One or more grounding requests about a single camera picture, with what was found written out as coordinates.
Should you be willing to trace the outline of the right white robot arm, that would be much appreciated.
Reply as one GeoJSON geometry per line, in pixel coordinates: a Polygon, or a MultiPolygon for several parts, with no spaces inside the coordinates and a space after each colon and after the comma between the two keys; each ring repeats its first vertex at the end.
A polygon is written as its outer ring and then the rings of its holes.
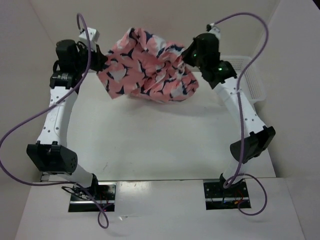
{"type": "Polygon", "coordinates": [[[182,53],[182,59],[200,70],[202,78],[221,98],[239,126],[240,140],[229,147],[233,161],[219,178],[220,193],[230,197],[243,180],[249,161],[267,149],[276,131],[258,117],[240,88],[241,79],[232,64],[221,60],[219,39],[213,33],[202,33],[194,37],[191,45],[182,53]]]}

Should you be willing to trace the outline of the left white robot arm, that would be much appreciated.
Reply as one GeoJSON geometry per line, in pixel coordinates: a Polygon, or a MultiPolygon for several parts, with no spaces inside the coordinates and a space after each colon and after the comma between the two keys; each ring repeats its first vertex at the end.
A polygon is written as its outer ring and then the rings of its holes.
{"type": "Polygon", "coordinates": [[[50,110],[36,143],[28,144],[26,153],[38,170],[78,183],[82,194],[94,200],[100,194],[98,179],[80,166],[77,154],[68,148],[67,133],[81,82],[88,71],[101,70],[108,58],[94,41],[61,40],[55,51],[58,59],[49,81],[50,110]]]}

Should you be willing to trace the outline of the pink shark print shorts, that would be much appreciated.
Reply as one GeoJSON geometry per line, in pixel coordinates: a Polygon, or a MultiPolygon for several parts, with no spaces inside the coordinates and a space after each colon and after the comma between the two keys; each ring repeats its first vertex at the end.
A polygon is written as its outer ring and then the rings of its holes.
{"type": "Polygon", "coordinates": [[[159,103],[182,102],[199,82],[183,62],[182,44],[142,28],[130,28],[108,51],[97,77],[108,95],[130,95],[159,103]]]}

